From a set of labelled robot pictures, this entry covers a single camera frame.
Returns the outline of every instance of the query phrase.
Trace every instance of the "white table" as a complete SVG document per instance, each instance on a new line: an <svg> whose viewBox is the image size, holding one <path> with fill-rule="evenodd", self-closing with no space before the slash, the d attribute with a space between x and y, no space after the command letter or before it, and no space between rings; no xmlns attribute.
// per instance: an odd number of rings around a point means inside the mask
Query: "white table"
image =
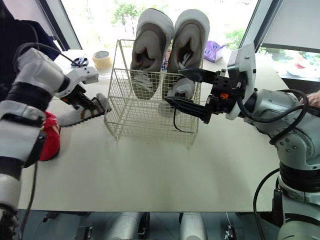
<svg viewBox="0 0 320 240"><path fill-rule="evenodd" d="M226 67L205 61L212 71ZM265 56L256 58L256 87L286 89ZM108 80L87 85L107 93ZM202 100L211 86L202 85ZM50 103L53 113L70 106ZM213 115L199 123L194 145L122 137L116 141L103 117L61 131L58 158L40 162L32 209L53 211L251 212L257 185L279 166L269 138L241 118ZM33 166L22 172L19 208L27 207ZM270 211L276 176L262 188L259 211Z"/></svg>

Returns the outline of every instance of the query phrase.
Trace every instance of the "wire basket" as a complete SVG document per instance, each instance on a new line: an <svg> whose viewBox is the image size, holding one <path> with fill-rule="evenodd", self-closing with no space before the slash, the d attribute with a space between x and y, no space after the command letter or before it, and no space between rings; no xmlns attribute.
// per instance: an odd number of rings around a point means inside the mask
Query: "wire basket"
<svg viewBox="0 0 320 240"><path fill-rule="evenodd" d="M104 123L110 133L119 139L122 136L175 141L184 143L190 148L198 133L198 118L174 111L163 100L163 83L165 89L170 88L182 77L181 74L161 72L145 72L130 70L133 40L118 40L116 45L108 102L112 111L104 116ZM139 92L131 82L133 76L147 75L152 84L157 86L154 95L145 99L144 91ZM196 83L192 100L199 104L201 84Z"/></svg>

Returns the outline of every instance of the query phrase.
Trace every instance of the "cable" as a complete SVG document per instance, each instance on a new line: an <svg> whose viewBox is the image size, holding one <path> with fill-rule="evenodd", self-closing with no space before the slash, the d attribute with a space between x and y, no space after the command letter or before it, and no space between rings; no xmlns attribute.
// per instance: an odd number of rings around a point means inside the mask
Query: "cable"
<svg viewBox="0 0 320 240"><path fill-rule="evenodd" d="M249 112L249 110L246 109L243 101L242 101L242 97L241 96L237 96L236 97L236 102L238 103L238 106L241 110L241 112L243 113L243 115L245 115L247 118L255 121L255 122L258 122L258 123L272 123L272 122L275 122L275 121L278 121L282 118L284 118L285 116L287 116L288 114L294 112L294 111L297 111L299 109L303 109L303 105L299 105L299 106L295 106L293 108L290 108L284 112L282 112L281 114L277 115L277 116L274 116L274 117L271 117L271 118L262 118L262 117L259 117L259 116L255 116L253 115L251 112Z"/></svg>
<svg viewBox="0 0 320 240"><path fill-rule="evenodd" d="M175 127L175 129L177 129L179 132L182 132L182 133L196 134L196 132L193 132L193 131L182 131L177 127L177 125L176 125L176 111L177 111L177 109L175 108L174 113L173 113L173 126Z"/></svg>
<svg viewBox="0 0 320 240"><path fill-rule="evenodd" d="M232 226L231 221L230 221L230 219L229 219L228 213L226 212L225 214L226 214L226 218L228 219L228 222L229 222L230 226Z"/></svg>
<svg viewBox="0 0 320 240"><path fill-rule="evenodd" d="M279 189L279 178L278 177L275 180L275 188Z"/></svg>
<svg viewBox="0 0 320 240"><path fill-rule="evenodd" d="M264 235L264 232L262 230L262 227L261 227L261 223L260 223L260 220L259 220L259 216L258 216L258 213L257 213L257 199L258 199L258 195L259 195L259 192L263 186L263 184L275 173L279 172L280 169L277 168L275 170L273 170L272 172L268 173L267 176L265 176L262 181L259 183L258 187L256 188L255 190L255 194L254 194L254 197L253 197L253 213L254 213L254 218L255 218L255 222L258 226L258 230L259 230L259 234L260 234L260 237L262 240L266 240L266 237Z"/></svg>
<svg viewBox="0 0 320 240"><path fill-rule="evenodd" d="M19 240L23 239L25 226L26 226L26 223L27 223L27 220L28 220L28 217L29 217L29 213L30 213L30 210L31 210L32 203L34 202L35 192L36 192L36 184L37 184L37 173L38 173L38 162L35 162L35 164L34 164L34 172L33 172L32 189L31 189L31 196L30 196L28 207L27 207L27 209L25 211L25 214L24 214L22 222L21 222Z"/></svg>
<svg viewBox="0 0 320 240"><path fill-rule="evenodd" d="M39 228L39 226L40 226L43 222L44 222L44 221L41 220L41 222L39 222L38 225L36 226L36 228L35 228L35 230L34 230L34 232L33 232L33 238L32 238L33 240L36 239L36 235L37 235L38 228Z"/></svg>
<svg viewBox="0 0 320 240"><path fill-rule="evenodd" d="M286 111L284 111L283 113L275 116L275 117L271 117L271 118L261 118L258 116L253 115L251 112L249 112L244 103L243 103L243 94L238 94L236 96L236 102L241 110L241 112L243 113L243 115L245 115L246 117L248 117L249 119L255 121L255 122L259 122L259 123L272 123L275 121L278 121L280 119L282 119L283 117L287 116L288 114L298 110L298 109L302 109L302 111L300 112L300 114L298 115L298 117L283 131L281 131L280 133L278 133L277 135L273 136L270 141L269 144L274 145L280 138L282 138L284 135L286 135L287 133L289 133L290 131L292 131L300 122L301 120L304 118L304 116L306 115L306 113L308 112L308 108L309 108L309 100L307 95L299 90L294 90L294 89L285 89L285 90L280 90L280 92L284 92L284 93L293 93L293 94L297 94L300 95L303 98L304 101L304 105L298 105L295 107L292 107Z"/></svg>
<svg viewBox="0 0 320 240"><path fill-rule="evenodd" d="M35 46L39 46L41 48L45 48L45 49L49 49L51 51L54 51L58 54L60 54L61 56L65 57L66 59L68 59L70 62L72 62L73 64L75 64L76 66L78 66L79 68L81 67L81 65L79 65L78 63L76 63L75 61L71 60L69 57L67 57L66 55L62 54L59 50L51 47L51 46L48 46L48 45L45 45L43 43L39 43L39 42L27 42L27 43L23 43L21 44L17 50L15 51L15 54L14 54L14 57L13 57L13 69L16 73L18 73L18 58L20 57L22 51L25 49L25 48L28 48L28 47L35 47Z"/></svg>
<svg viewBox="0 0 320 240"><path fill-rule="evenodd" d="M287 89L287 90L281 90L284 93L293 93L293 94L299 94L304 101L302 111L298 115L298 117L291 123L285 130L275 135L273 138L270 139L269 144L274 145L279 139L281 139L284 135L292 131L304 118L306 113L308 112L309 108L309 100L307 95L305 95L302 91L293 90L293 89Z"/></svg>

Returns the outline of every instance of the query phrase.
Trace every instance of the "tissue box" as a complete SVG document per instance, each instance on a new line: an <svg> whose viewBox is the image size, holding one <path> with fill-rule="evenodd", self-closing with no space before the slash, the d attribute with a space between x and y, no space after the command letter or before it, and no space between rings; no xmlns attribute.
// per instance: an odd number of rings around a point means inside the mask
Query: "tissue box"
<svg viewBox="0 0 320 240"><path fill-rule="evenodd" d="M225 46L225 44L220 46L215 41L207 41L204 49L204 59L213 63L217 62L223 57L223 50Z"/></svg>

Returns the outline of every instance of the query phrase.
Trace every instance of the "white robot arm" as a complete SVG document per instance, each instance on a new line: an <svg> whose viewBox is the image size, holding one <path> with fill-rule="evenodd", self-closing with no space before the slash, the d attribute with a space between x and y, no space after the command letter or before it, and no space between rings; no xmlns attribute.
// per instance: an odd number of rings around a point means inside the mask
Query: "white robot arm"
<svg viewBox="0 0 320 240"><path fill-rule="evenodd" d="M210 72L184 69L180 73L195 82L212 84L205 106L180 96L166 101L181 112L209 123L212 114L244 118L267 134L280 160L278 187L274 190L273 221L282 226L278 240L320 240L320 117L310 109L308 98L297 90L255 90L253 44L232 53L225 69ZM305 104L288 94L301 95ZM261 239L265 240L261 228Z"/></svg>
<svg viewBox="0 0 320 240"><path fill-rule="evenodd" d="M12 239L21 190L21 172L39 160L46 140L45 111L55 95L67 104L96 106L82 88L98 81L94 67L67 75L45 54L30 48L18 58L20 69L7 98L0 102L0 236Z"/></svg>

